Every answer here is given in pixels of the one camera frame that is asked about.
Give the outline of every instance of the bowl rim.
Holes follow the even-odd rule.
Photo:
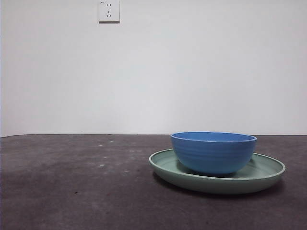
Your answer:
[[[175,137],[175,134],[181,134],[181,133],[221,133],[221,134],[236,134],[246,137],[251,137],[250,140],[228,140],[228,141],[222,141],[222,140],[196,140],[196,139],[189,139],[189,138],[179,138]],[[213,142],[213,143],[236,143],[236,142],[250,142],[250,141],[256,141],[257,137],[254,137],[252,135],[242,134],[242,133],[228,133],[228,132],[211,132],[211,131],[192,131],[192,132],[177,132],[171,134],[172,138],[179,139],[179,140],[189,140],[189,141],[200,141],[200,142]]]

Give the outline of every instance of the dish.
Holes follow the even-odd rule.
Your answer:
[[[156,152],[149,157],[154,172],[162,179],[189,190],[212,194],[245,194],[271,187],[279,181],[285,165],[265,155],[253,153],[241,170],[223,175],[206,176],[188,169],[178,160],[173,149]]]
[[[182,132],[172,134],[171,140],[186,167],[201,173],[227,174],[250,161],[257,138],[238,133]]]

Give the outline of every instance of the table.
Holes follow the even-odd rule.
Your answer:
[[[307,229],[307,136],[257,136],[286,165],[275,186],[211,195],[171,185],[148,157],[168,135],[1,138],[2,230]]]

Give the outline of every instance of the bowl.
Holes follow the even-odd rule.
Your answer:
[[[257,138],[222,132],[181,132],[171,135],[175,154],[186,167],[205,174],[228,174],[251,159]]]

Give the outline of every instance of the plate rim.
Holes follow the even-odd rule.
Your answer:
[[[269,157],[269,156],[266,156],[266,155],[263,155],[263,154],[259,154],[259,153],[253,153],[255,155],[259,155],[259,156],[262,156],[264,158],[268,158],[270,160],[273,160],[277,163],[279,163],[281,166],[282,166],[282,170],[280,170],[279,172],[277,173],[274,173],[274,174],[270,174],[270,175],[267,175],[267,176],[263,176],[263,177],[251,177],[251,178],[221,178],[221,177],[212,177],[212,176],[200,176],[200,175],[193,175],[193,174],[188,174],[188,173],[183,173],[183,172],[175,172],[175,171],[172,171],[172,170],[167,170],[157,164],[155,164],[152,160],[152,157],[154,157],[155,155],[161,153],[161,152],[166,152],[166,151],[170,151],[170,150],[174,150],[174,149],[165,149],[165,150],[161,150],[161,151],[158,151],[158,152],[155,152],[153,153],[152,155],[150,155],[149,157],[149,162],[152,166],[154,167],[157,167],[163,171],[167,171],[167,172],[171,172],[171,173],[174,173],[174,174],[178,174],[178,175],[183,175],[183,176],[190,176],[190,177],[196,177],[196,178],[201,178],[201,179],[208,179],[208,180],[227,180],[227,181],[250,181],[250,180],[259,180],[259,179],[267,179],[267,178],[272,178],[272,177],[276,177],[278,175],[281,175],[284,173],[284,171],[286,170],[286,166],[284,165],[284,163],[282,163],[281,161],[273,158],[273,157]]]

